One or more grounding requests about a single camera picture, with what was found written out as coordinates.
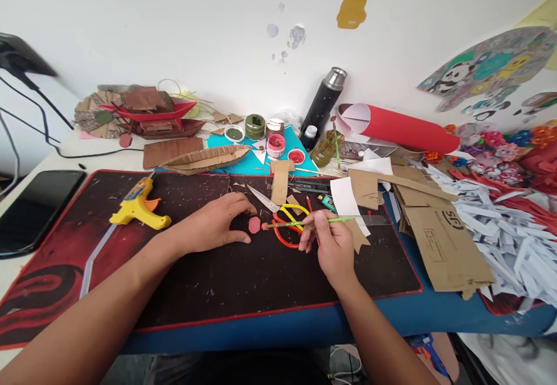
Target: desk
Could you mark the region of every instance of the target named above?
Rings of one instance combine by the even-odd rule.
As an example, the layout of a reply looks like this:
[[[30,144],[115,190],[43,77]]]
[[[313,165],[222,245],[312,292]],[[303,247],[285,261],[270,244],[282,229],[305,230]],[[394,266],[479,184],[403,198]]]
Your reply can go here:
[[[132,147],[142,148],[146,142],[138,137]],[[64,154],[93,154],[119,149],[115,140],[82,140],[74,131],[61,145]],[[20,185],[0,202],[0,215],[14,201],[24,187],[44,170],[79,170],[78,163],[88,174],[102,168],[143,171],[142,152],[121,152],[111,156],[87,159],[63,159],[56,152],[48,156]],[[389,198],[385,196],[388,212],[392,215]],[[433,291],[417,245],[402,234],[403,246],[408,251],[424,292],[416,295],[378,300],[377,305],[403,336],[425,332],[504,333],[539,336],[555,319],[557,310],[545,305],[526,315],[498,317],[488,312],[478,294],[464,301],[457,293]],[[17,278],[21,268],[32,255],[0,260],[0,295],[3,296]],[[134,333],[124,353],[178,353],[186,351],[231,350],[240,348],[327,346],[349,343],[352,335],[340,305],[245,318],[210,325],[152,333]],[[0,368],[19,350],[0,351]]]

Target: blue paper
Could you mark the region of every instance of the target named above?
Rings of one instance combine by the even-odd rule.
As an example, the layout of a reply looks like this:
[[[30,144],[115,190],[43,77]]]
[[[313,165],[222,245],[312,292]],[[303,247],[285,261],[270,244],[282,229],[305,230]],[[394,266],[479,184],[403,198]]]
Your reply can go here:
[[[300,143],[300,140],[294,133],[294,130],[292,129],[291,125],[284,128],[284,139],[286,140],[286,148],[284,149],[284,154],[280,157],[279,160],[288,160],[288,152],[292,149],[298,148],[301,151],[303,151],[303,153],[306,156],[306,159],[303,161],[302,164],[297,164],[296,168],[319,171],[319,169],[313,164],[312,159],[310,159],[309,154],[306,153],[306,150],[303,148],[302,143]],[[243,143],[246,145],[253,145],[256,142],[257,141],[252,141],[248,138],[244,138],[243,141]],[[232,145],[233,143],[228,141],[224,136],[212,134],[207,140],[207,144],[209,148],[213,148],[213,147],[219,147],[223,145]],[[271,160],[267,156],[265,159],[265,163],[261,164],[259,159],[255,157],[255,154],[250,152],[247,156],[245,156],[242,159],[241,162],[233,166],[234,169],[232,169],[232,166],[228,166],[225,167],[224,170],[229,174],[268,175],[270,174],[271,171],[271,166],[269,164],[270,161]],[[219,173],[222,172],[222,170],[217,169],[214,172]],[[296,170],[294,172],[294,175],[298,177],[311,177],[313,174]]]

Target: red paint jar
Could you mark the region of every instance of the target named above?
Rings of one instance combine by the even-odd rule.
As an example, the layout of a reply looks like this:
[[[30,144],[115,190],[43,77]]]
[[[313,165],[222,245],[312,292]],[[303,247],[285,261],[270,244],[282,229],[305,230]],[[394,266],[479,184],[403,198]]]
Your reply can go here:
[[[278,159],[286,150],[286,140],[282,135],[273,134],[267,138],[267,154]]]
[[[292,160],[294,164],[302,164],[306,160],[306,154],[300,149],[292,149],[288,152],[288,159]]]

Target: floor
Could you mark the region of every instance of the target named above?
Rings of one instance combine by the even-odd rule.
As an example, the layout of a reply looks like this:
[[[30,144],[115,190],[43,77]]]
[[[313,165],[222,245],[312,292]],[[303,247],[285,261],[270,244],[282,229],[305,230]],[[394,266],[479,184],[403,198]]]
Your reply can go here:
[[[102,380],[102,385],[141,385],[143,384],[143,379],[149,368],[149,363],[151,361],[150,355],[122,355],[118,356],[110,370],[107,372],[106,376]],[[333,373],[338,372],[350,372],[350,362],[352,362],[352,369],[354,371],[359,370],[360,362],[354,356],[349,356],[347,352],[343,349],[339,349],[333,352],[330,361],[330,371]],[[351,375],[341,375],[341,378],[351,381]],[[334,381],[334,384],[342,384],[340,381]],[[457,385],[471,385],[466,372],[460,366],[460,376],[455,382]]]

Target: black phone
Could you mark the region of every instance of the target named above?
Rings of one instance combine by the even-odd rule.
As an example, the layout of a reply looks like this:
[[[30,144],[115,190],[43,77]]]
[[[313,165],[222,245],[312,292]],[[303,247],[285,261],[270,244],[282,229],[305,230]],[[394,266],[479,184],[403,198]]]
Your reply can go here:
[[[40,172],[0,216],[0,258],[11,258],[37,249],[58,219],[85,172]]]

